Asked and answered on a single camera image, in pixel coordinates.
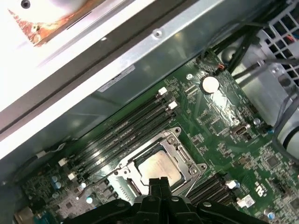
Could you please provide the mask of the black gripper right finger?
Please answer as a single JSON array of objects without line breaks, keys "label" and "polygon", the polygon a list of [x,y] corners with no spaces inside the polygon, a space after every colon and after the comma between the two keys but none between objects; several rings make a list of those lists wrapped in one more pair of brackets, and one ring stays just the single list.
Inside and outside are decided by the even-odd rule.
[{"label": "black gripper right finger", "polygon": [[161,177],[166,187],[166,208],[171,224],[264,224],[265,221],[210,200],[193,206],[179,196],[173,196],[167,177]]}]

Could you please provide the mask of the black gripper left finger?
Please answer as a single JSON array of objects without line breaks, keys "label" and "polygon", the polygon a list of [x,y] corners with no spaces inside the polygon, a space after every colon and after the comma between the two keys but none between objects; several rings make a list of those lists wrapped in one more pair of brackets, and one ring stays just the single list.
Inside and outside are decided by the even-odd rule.
[{"label": "black gripper left finger", "polygon": [[133,204],[116,199],[92,214],[92,224],[158,224],[162,205],[163,178],[149,180],[149,194],[137,197]]}]

